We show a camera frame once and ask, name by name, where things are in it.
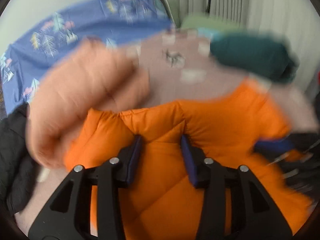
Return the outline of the dark green folded sweater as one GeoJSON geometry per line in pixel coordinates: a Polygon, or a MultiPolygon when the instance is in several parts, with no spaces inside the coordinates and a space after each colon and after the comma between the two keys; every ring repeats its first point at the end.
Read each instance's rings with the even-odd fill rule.
{"type": "Polygon", "coordinates": [[[221,65],[245,70],[276,83],[291,83],[299,66],[286,44],[269,35],[223,35],[211,40],[210,53],[221,65]]]}

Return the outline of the blue tree-print sheet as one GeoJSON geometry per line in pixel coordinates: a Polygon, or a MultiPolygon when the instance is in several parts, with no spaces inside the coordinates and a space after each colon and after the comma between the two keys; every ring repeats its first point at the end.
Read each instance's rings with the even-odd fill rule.
{"type": "Polygon", "coordinates": [[[1,55],[6,113],[31,102],[47,70],[82,39],[99,38],[108,48],[117,48],[172,25],[161,0],[85,0],[52,13],[1,55]]]}

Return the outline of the orange puffer jacket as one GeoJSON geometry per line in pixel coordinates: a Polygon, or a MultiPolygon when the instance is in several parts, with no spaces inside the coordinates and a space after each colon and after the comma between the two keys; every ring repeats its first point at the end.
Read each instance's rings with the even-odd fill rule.
{"type": "Polygon", "coordinates": [[[227,168],[246,165],[272,197],[291,231],[310,216],[311,199],[285,185],[280,168],[253,153],[260,139],[280,139],[291,125],[251,80],[212,100],[177,100],[113,113],[91,109],[63,157],[67,170],[97,167],[140,135],[143,146],[133,183],[119,191],[127,239],[194,239],[204,191],[188,172],[210,158],[227,168]]]}

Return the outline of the green pillow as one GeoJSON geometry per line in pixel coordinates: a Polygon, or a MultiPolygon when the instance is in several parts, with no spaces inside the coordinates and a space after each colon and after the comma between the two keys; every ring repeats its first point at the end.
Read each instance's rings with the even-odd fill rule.
{"type": "Polygon", "coordinates": [[[210,17],[207,14],[192,14],[184,18],[180,26],[181,29],[198,29],[198,28],[207,28],[215,29],[223,33],[228,33],[232,31],[244,30],[245,26],[226,20],[220,17],[210,17]]]}

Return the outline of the pink polka-dot bedspread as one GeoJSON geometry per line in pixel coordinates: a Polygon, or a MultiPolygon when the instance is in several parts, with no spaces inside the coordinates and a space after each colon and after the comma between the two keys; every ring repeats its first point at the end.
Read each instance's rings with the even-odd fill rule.
{"type": "Polygon", "coordinates": [[[150,74],[151,93],[144,107],[157,106],[175,99],[213,99],[227,95],[245,77],[257,80],[261,93],[272,99],[298,132],[314,132],[318,128],[313,107],[294,85],[277,85],[262,77],[220,65],[209,56],[206,38],[176,33],[174,43],[164,34],[120,49],[139,59],[150,74]]]}

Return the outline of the black folded garment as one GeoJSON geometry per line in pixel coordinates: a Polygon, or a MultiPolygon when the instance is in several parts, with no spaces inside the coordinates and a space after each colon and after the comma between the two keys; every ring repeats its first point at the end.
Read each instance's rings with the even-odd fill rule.
{"type": "Polygon", "coordinates": [[[1,120],[1,204],[11,216],[28,204],[39,171],[25,143],[28,106],[18,106],[1,120]]]}

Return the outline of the grey pleated curtain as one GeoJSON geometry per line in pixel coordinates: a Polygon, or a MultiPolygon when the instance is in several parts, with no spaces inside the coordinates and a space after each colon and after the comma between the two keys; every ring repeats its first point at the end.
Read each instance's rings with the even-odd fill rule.
{"type": "Polygon", "coordinates": [[[295,84],[306,91],[319,70],[319,0],[172,0],[179,20],[207,13],[260,33],[286,38],[300,66],[295,84]]]}

